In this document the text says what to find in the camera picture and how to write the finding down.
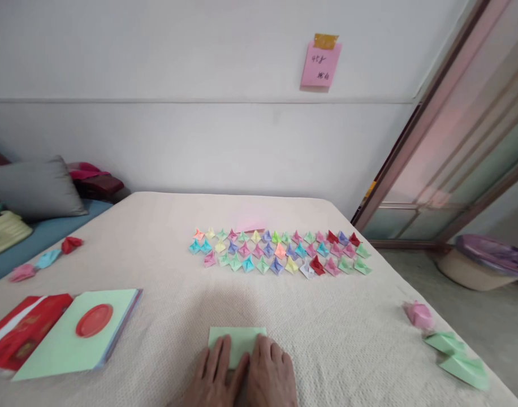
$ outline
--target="pillow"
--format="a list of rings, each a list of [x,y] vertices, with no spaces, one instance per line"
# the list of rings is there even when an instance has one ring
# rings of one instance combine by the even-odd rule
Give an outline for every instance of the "pillow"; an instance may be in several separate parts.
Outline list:
[[[0,166],[0,201],[26,221],[88,213],[58,155]]]

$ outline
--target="green origami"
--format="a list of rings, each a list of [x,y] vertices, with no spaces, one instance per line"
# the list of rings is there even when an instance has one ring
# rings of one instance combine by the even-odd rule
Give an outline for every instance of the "green origami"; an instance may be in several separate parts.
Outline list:
[[[367,267],[367,265],[361,260],[360,257],[357,257],[357,260],[355,260],[355,263],[353,263],[353,268],[364,275],[368,275],[372,272],[372,269]]]
[[[479,390],[489,389],[484,363],[479,358],[470,359],[463,354],[454,354],[439,363],[438,366]]]
[[[464,353],[467,346],[464,342],[458,341],[453,332],[437,332],[423,339],[434,349],[443,353]]]

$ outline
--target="tiled floor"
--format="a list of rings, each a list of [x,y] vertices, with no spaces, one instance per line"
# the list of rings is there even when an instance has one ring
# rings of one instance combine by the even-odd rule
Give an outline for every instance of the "tiled floor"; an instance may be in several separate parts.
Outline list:
[[[445,277],[425,251],[380,253],[518,397],[518,283],[472,291]]]

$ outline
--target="pink paper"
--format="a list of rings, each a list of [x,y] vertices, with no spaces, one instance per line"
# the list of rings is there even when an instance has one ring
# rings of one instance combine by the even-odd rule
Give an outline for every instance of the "pink paper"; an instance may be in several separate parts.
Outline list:
[[[300,85],[329,88],[333,83],[334,71],[341,51],[342,44],[339,43],[332,50],[324,50],[315,48],[314,41],[310,41]]]

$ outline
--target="pink origami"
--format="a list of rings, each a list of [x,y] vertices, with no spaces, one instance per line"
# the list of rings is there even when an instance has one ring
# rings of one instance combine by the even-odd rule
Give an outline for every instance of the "pink origami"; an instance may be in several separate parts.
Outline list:
[[[325,263],[325,270],[327,270],[330,274],[335,277],[341,273],[338,269],[338,266],[334,263],[333,258],[329,257],[329,260]]]
[[[404,310],[412,325],[416,328],[429,330],[434,326],[433,316],[425,304],[415,301],[413,304],[404,304]]]
[[[34,267],[30,264],[24,264],[16,267],[10,277],[8,278],[11,282],[17,283],[22,280],[26,280],[28,278],[34,277]]]
[[[317,251],[314,249],[314,244],[311,243],[307,248],[306,248],[306,252],[308,253],[308,255],[312,258],[314,258],[314,256],[317,254]]]
[[[214,251],[212,250],[209,254],[204,258],[204,266],[210,267],[215,264]]]

